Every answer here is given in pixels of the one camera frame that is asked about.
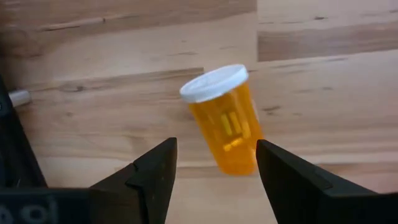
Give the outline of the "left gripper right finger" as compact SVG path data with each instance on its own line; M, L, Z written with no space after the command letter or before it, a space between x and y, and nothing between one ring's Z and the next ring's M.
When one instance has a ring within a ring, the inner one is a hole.
M398 224L398 192L376 193L264 139L256 159L278 224Z

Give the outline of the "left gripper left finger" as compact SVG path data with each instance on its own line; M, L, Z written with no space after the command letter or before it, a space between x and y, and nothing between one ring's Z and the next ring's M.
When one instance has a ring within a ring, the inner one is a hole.
M165 224L176 176L168 138L88 188L0 190L0 224Z

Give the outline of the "amber pill bottle white cap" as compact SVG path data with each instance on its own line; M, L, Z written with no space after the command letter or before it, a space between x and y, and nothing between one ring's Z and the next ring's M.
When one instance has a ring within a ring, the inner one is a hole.
M227 65L190 80L180 89L220 170L250 175L263 138L242 64Z

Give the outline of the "black aluminium rig frame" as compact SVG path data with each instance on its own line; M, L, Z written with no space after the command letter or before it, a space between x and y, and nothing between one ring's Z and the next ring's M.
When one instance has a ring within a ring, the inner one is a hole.
M0 76L0 188L46 186L45 177Z

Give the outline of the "small white post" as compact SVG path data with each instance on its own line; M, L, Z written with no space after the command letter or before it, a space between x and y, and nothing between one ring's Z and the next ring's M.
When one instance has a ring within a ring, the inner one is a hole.
M27 90L14 90L9 92L9 97L13 107L26 105L32 101L31 95Z

